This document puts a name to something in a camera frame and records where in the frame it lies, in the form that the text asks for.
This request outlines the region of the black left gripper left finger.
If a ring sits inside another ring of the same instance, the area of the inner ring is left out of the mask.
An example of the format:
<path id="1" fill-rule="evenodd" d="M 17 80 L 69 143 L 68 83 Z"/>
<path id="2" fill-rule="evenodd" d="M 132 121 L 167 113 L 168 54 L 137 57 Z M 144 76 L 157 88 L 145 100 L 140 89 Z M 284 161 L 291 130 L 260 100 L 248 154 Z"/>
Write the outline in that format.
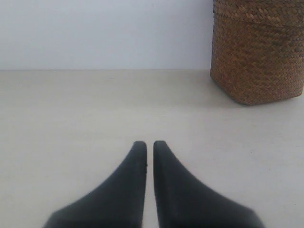
<path id="1" fill-rule="evenodd" d="M 147 174 L 147 146 L 133 143 L 117 169 L 96 189 L 55 211 L 46 228 L 140 228 Z"/>

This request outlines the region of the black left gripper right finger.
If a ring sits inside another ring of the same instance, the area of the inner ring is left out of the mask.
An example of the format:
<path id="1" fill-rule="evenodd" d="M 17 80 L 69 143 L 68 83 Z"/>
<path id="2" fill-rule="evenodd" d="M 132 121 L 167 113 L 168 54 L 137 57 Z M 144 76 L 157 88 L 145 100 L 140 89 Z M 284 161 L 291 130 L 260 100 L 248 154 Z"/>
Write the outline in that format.
<path id="1" fill-rule="evenodd" d="M 250 208 L 215 192 L 192 175 L 165 141 L 153 145 L 154 192 L 161 228 L 260 228 Z"/>

